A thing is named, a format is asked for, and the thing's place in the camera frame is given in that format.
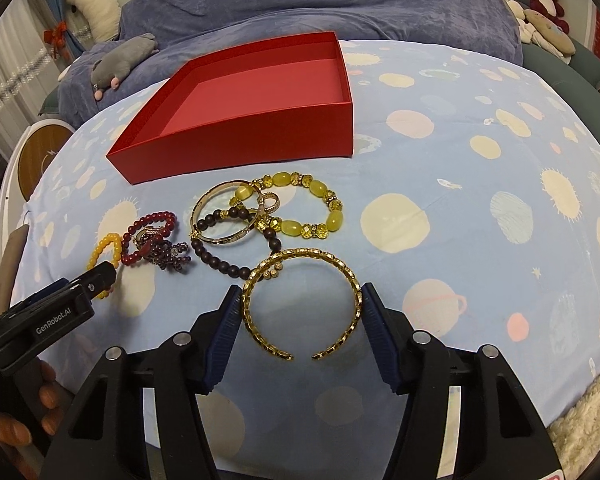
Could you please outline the person's left hand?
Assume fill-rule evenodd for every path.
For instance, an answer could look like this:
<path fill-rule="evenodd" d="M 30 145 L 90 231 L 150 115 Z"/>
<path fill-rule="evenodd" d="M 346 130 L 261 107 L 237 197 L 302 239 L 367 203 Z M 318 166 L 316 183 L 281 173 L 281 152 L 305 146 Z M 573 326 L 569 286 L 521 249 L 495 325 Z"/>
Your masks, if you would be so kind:
<path fill-rule="evenodd" d="M 37 479 L 38 471 L 22 450 L 30 446 L 34 427 L 53 437 L 64 418 L 65 391 L 56 380 L 56 372 L 47 362 L 35 358 L 23 370 L 18 380 L 7 379 L 10 386 L 21 386 L 0 400 L 0 449 L 14 466 L 21 479 Z"/>

